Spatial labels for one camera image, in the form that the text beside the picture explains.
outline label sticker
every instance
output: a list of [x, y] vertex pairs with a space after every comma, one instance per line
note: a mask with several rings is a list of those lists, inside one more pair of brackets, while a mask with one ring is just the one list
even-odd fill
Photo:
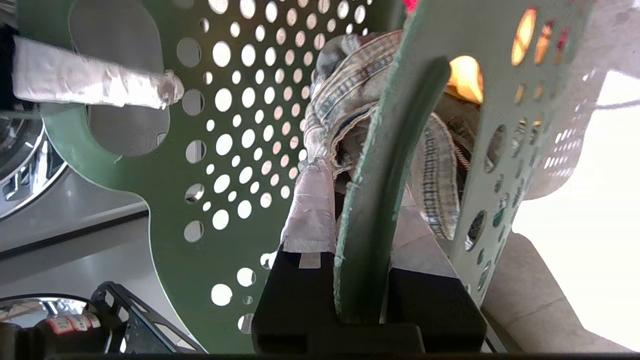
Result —
[[91, 323], [85, 315], [71, 315], [66, 317], [76, 331], [87, 331], [91, 327]]
[[95, 316], [95, 314], [93, 313], [85, 313], [84, 315], [91, 322], [91, 327], [93, 327], [94, 329], [100, 327], [100, 320], [98, 319], [98, 316]]
[[47, 323], [56, 335], [65, 334], [66, 332], [74, 330], [73, 325], [71, 325], [67, 318], [48, 318]]

